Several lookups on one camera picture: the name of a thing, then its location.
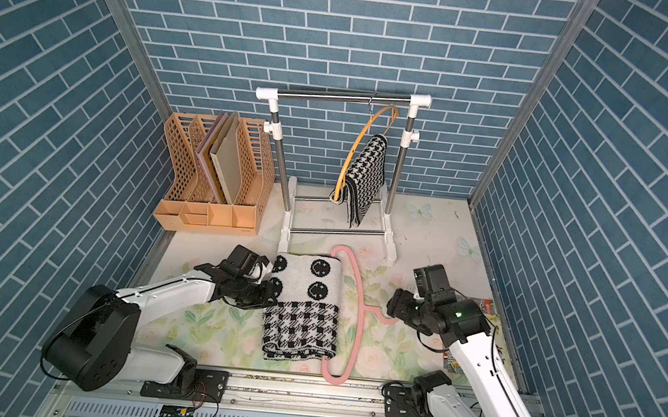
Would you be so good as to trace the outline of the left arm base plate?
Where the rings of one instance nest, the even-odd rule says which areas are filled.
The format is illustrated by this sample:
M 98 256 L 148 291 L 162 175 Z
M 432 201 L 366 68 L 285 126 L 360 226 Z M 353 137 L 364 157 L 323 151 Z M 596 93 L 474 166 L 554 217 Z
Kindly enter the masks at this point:
M 228 385 L 229 375 L 228 371 L 220 369 L 186 369 L 170 383 L 146 381 L 139 394 L 157 399 L 185 401 L 189 399 L 197 402 L 209 399 L 220 403 Z

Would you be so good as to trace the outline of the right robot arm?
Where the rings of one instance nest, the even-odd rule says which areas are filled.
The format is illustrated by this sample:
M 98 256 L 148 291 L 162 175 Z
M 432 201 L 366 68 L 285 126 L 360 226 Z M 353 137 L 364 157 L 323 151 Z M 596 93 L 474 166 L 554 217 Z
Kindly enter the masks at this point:
M 450 352 L 458 361 L 483 417 L 532 417 L 503 366 L 495 326 L 478 303 L 449 284 L 442 265 L 418 268 L 414 276 L 417 292 L 396 290 L 386 313 L 419 337 L 439 336 L 438 353 Z M 441 369 L 414 378 L 410 393 L 421 417 L 477 417 Z

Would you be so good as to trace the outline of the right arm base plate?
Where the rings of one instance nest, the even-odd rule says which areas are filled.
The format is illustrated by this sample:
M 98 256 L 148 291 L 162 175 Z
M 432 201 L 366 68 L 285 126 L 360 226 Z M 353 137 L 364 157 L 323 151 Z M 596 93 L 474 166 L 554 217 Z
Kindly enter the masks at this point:
M 425 417 L 418 412 L 411 386 L 393 380 L 381 386 L 381 394 L 385 417 Z

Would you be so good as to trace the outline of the smiley face grey scarf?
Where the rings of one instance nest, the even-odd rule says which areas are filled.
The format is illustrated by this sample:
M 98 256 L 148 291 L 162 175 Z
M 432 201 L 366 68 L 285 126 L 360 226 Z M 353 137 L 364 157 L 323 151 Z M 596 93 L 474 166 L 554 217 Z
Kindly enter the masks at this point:
M 335 357 L 342 263 L 330 256 L 281 253 L 268 280 L 275 304 L 265 310 L 262 352 L 270 361 Z

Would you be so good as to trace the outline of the orange clothes hanger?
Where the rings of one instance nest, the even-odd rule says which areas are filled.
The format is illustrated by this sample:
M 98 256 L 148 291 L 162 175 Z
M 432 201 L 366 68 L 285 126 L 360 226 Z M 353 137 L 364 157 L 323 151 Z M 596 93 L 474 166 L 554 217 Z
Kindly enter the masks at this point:
M 381 110 L 379 110 L 378 112 L 373 112 L 370 114 L 369 120 L 366 122 L 362 130 L 359 132 L 355 142 L 352 144 L 351 149 L 347 154 L 347 157 L 344 160 L 343 165 L 341 166 L 341 171 L 339 172 L 337 183 L 335 184 L 334 190 L 330 196 L 330 199 L 335 204 L 342 203 L 343 197 L 341 194 L 343 193 L 343 188 L 345 187 L 346 184 L 346 175 L 349 169 L 349 165 L 353 161 L 355 152 L 357 152 L 357 148 L 359 147 L 360 143 L 362 143 L 365 135 L 367 135 L 367 133 L 371 130 L 376 120 L 380 118 L 382 115 L 385 115 L 385 113 L 389 114 L 389 123 L 385 129 L 385 133 L 387 133 L 391 129 L 392 124 L 394 124 L 394 122 L 397 120 L 399 116 L 399 109 L 395 105 L 390 104 L 384 108 L 381 108 Z

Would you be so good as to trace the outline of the houndstooth black white scarf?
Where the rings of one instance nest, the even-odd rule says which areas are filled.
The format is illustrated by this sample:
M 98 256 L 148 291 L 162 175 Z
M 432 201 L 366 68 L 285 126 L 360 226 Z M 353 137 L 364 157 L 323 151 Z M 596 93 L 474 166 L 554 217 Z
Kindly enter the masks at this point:
M 339 202 L 344 203 L 347 209 L 350 228 L 361 225 L 381 186 L 385 184 L 387 145 L 383 135 L 373 135 L 359 157 L 348 166 L 344 184 L 338 193 Z

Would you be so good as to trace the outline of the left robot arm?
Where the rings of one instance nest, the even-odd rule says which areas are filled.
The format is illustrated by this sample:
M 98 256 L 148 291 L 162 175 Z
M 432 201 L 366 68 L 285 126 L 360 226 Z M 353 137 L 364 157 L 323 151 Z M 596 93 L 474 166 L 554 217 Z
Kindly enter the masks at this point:
M 217 265 L 202 263 L 187 274 L 152 285 L 87 289 L 44 342 L 40 368 L 85 392 L 112 381 L 142 382 L 156 398 L 191 397 L 198 391 L 197 360 L 175 345 L 138 345 L 135 333 L 148 323 L 192 305 L 223 301 L 247 310 L 278 302 L 282 283 L 265 256 L 236 246 Z

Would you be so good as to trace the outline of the pink clothes hanger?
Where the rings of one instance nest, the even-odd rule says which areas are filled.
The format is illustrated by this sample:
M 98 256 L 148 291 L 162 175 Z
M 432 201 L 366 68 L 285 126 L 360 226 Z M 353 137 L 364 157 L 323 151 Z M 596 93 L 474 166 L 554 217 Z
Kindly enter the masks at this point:
M 342 375 L 336 376 L 330 373 L 330 365 L 328 358 L 321 358 L 321 374 L 324 380 L 331 385 L 341 386 L 351 377 L 351 373 L 355 368 L 357 363 L 357 358 L 361 349 L 361 340 L 363 338 L 363 333 L 366 328 L 367 315 L 374 315 L 377 318 L 377 321 L 383 325 L 393 326 L 397 324 L 397 319 L 390 319 L 384 315 L 382 309 L 378 306 L 369 306 L 365 303 L 365 293 L 362 273 L 357 261 L 357 257 L 354 254 L 353 250 L 349 246 L 338 245 L 332 249 L 331 255 L 333 257 L 337 256 L 339 253 L 346 254 L 349 258 L 350 265 L 353 270 L 356 291 L 357 291 L 357 322 L 356 322 L 356 331 L 355 337 L 352 343 L 352 349 L 349 352 L 349 359 L 347 360 L 345 370 Z

